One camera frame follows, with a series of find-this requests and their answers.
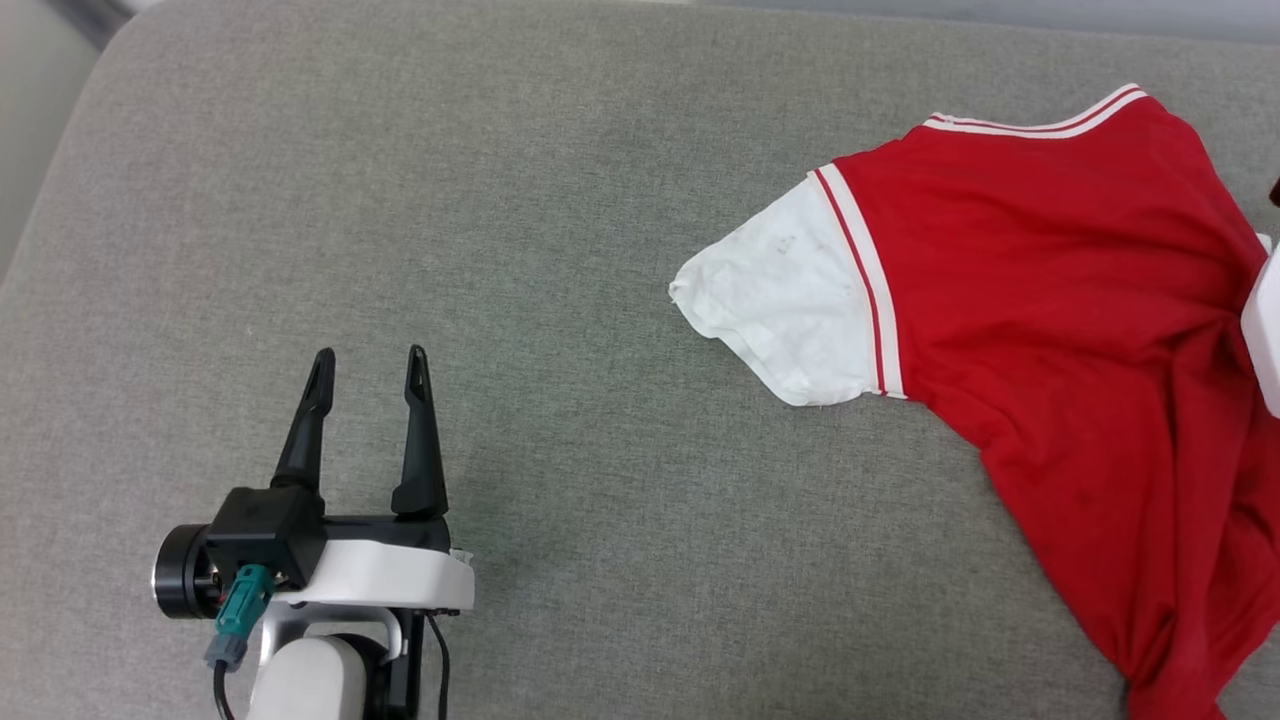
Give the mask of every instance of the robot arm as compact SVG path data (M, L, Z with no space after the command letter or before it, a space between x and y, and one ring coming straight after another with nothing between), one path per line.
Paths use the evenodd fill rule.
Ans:
M425 625L440 643L444 717L448 651L435 616L471 610L475 574L470 553L451 547L444 521L426 354L410 350L404 466L387 516L324 514L320 446L334 369L333 351L320 351L270 487L234 488L211 524L174 528L156 557L152 591L161 611L216 618L206 661L224 719L230 710L221 683L238 669L259 620L262 651L248 720L412 720ZM379 625L387 643L305 637L329 621Z

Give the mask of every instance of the white sleeve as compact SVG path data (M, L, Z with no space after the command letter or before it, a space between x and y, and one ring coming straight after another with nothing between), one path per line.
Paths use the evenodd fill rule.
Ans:
M810 174L676 274L671 299L790 405L877 391L870 300Z

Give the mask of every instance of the gray fabric surface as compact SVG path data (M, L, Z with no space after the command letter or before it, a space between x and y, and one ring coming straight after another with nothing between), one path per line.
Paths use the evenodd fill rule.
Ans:
M411 342L476 553L456 717L1123 716L970 447L918 405L785 406L666 283L932 110L1053 122L1126 81L1275 231L1276 67L652 5L160 5L95 70L0 286L4 716L212 717L210 628L155 609L157 543L265 483L325 345L325 496L384 510ZM1275 716L1275 638L1224 707Z

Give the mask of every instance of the cable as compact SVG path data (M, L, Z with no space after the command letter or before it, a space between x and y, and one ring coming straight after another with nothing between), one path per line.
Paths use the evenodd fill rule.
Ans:
M440 626L435 624L435 618L428 615L426 621L431 625L431 632L435 633L435 642L440 643L440 703L435 707L435 717L445 720L449 714L449 648L444 644L444 635L440 634Z
M227 661L219 660L214 664L214 705L218 706L218 716L221 720L236 720L232 715L232 706L227 703Z

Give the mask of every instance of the red t-shirt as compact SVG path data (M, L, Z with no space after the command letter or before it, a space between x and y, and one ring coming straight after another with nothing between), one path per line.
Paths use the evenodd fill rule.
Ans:
M1130 715L1206 720L1280 620L1280 420L1240 332L1267 252L1196 131L1125 86L838 158L671 292L788 402L924 402L982 451Z

